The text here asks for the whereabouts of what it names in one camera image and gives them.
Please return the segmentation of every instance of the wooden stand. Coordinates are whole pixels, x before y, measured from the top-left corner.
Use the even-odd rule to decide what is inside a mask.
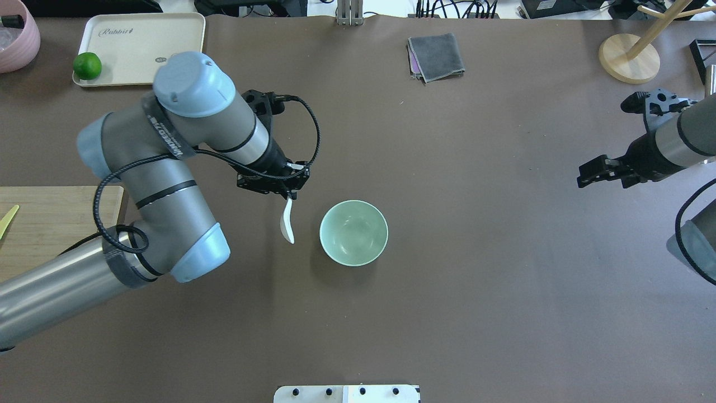
[[[660,61],[657,50],[651,45],[654,39],[675,19],[712,9],[706,7],[682,13],[690,2],[691,0],[677,0],[663,14],[639,6],[640,11],[659,18],[659,21],[641,38],[632,34],[617,34],[604,41],[599,47],[601,66],[612,77],[629,84],[643,84],[656,77]]]

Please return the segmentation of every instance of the white tray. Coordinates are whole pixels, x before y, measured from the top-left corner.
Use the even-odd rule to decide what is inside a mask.
[[[199,13],[94,16],[84,27],[77,54],[97,54],[102,74],[81,80],[72,73],[72,81],[82,87],[151,84],[173,54],[201,52],[205,26]]]

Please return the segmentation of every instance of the green lime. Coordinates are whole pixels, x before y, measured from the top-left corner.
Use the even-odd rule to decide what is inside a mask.
[[[72,62],[72,69],[80,79],[93,80],[102,72],[102,61],[92,52],[80,53]]]

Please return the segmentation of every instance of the yellow utensil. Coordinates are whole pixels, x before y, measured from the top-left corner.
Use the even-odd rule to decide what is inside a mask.
[[[2,236],[5,235],[5,230],[7,229],[7,226],[10,225],[10,221],[12,221],[12,217],[15,217],[15,213],[17,213],[17,210],[20,209],[20,206],[15,204],[7,214],[5,214],[5,217],[2,217],[0,219],[0,240],[2,239]]]

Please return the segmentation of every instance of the label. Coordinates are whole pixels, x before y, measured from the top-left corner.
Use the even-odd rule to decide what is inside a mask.
[[[179,134],[169,121],[164,110],[159,105],[154,93],[147,93],[142,97],[142,109],[147,116],[149,124],[167,146],[169,152],[177,159],[186,159],[196,155],[191,144]]]
[[[539,6],[537,6],[537,10],[547,10],[554,7],[554,4],[557,2],[557,0],[545,0],[540,1]]]

